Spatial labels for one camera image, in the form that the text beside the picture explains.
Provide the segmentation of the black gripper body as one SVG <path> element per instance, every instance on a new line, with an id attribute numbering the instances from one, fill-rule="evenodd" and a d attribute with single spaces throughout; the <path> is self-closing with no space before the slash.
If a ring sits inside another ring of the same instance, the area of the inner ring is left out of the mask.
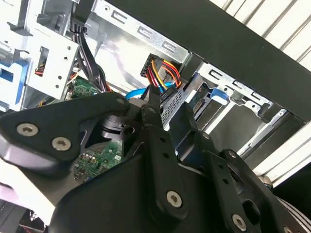
<path id="1" fill-rule="evenodd" d="M 51 233 L 223 233 L 210 180 L 192 168 L 179 171 L 189 202 L 181 222 L 156 222 L 148 209 L 146 167 L 142 157 L 129 159 L 76 187 L 58 203 Z"/>

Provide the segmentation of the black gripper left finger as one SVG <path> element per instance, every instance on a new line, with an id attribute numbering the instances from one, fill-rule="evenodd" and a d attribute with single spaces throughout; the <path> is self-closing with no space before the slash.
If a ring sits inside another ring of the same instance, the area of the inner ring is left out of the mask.
<path id="1" fill-rule="evenodd" d="M 139 147 L 150 171 L 148 208 L 154 218 L 183 221 L 189 213 L 170 134 L 159 110 L 159 91 L 148 87 L 138 107 L 108 92 L 7 114 L 0 119 L 0 157 L 13 166 L 48 177 L 68 175 L 84 150 L 106 139 Z"/>

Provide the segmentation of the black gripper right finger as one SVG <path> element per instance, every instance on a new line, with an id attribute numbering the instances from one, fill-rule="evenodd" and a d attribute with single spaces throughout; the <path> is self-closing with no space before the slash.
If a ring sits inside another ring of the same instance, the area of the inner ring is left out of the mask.
<path id="1" fill-rule="evenodd" d="M 222 233 L 298 233 L 300 224 L 231 149 L 218 151 L 184 102 L 170 121 L 178 161 L 208 181 L 212 215 Z"/>

